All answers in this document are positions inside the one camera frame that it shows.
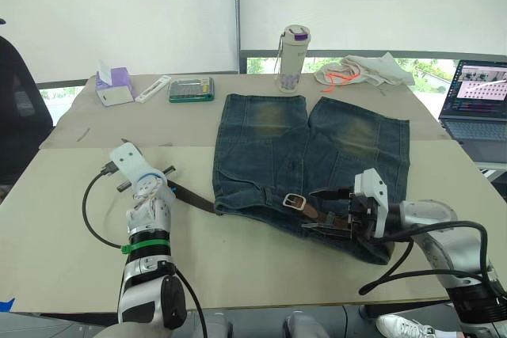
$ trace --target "denim shorts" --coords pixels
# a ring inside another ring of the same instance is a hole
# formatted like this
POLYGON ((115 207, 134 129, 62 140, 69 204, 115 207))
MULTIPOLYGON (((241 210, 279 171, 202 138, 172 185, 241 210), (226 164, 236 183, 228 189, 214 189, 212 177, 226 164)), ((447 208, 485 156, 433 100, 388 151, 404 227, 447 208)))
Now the denim shorts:
POLYGON ((304 97, 227 96, 215 145, 213 189, 217 214, 244 215, 298 237, 317 240, 373 264, 386 264, 392 246, 347 241, 303 228, 309 221, 283 205, 288 193, 315 209, 348 214, 348 202, 312 195, 353 187, 376 168, 390 203, 405 199, 409 121, 321 98, 307 118, 304 97))

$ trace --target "green cable tie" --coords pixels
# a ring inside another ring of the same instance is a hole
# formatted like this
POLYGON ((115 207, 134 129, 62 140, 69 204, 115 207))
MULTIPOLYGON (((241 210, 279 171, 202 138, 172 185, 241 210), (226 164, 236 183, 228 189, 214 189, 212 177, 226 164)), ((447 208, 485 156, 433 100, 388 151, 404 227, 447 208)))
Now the green cable tie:
POLYGON ((150 245, 166 245, 170 247, 170 243, 166 239, 151 239, 149 241, 141 241, 139 243, 135 243, 134 245, 122 245, 121 253, 128 254, 136 249, 141 249, 142 247, 148 247, 150 245))

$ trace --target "water bottle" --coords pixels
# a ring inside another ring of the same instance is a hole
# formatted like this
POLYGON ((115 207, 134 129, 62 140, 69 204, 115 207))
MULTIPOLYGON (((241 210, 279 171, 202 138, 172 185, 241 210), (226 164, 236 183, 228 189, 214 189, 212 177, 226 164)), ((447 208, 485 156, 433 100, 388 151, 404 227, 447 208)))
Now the water bottle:
POLYGON ((289 25, 280 36, 278 55, 281 60, 277 82, 281 92, 296 91, 310 39, 310 29, 302 25, 289 25))

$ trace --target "office chair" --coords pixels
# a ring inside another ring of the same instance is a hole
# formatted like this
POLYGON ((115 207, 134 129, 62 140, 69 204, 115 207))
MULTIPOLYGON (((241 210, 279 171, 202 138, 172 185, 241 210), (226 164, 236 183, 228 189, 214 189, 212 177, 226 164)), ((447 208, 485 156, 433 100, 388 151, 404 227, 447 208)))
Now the office chair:
POLYGON ((16 48, 0 36, 0 185, 13 185, 53 120, 16 48))

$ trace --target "tissue box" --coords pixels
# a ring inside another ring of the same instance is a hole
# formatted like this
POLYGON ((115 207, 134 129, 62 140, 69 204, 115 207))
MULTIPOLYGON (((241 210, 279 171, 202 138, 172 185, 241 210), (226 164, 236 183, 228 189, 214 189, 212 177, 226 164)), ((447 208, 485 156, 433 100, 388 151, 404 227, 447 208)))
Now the tissue box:
POLYGON ((104 106, 113 106, 133 102, 135 98, 134 88, 130 82, 130 76, 126 67, 111 69, 111 85, 101 81, 98 72, 95 79, 95 90, 104 106))

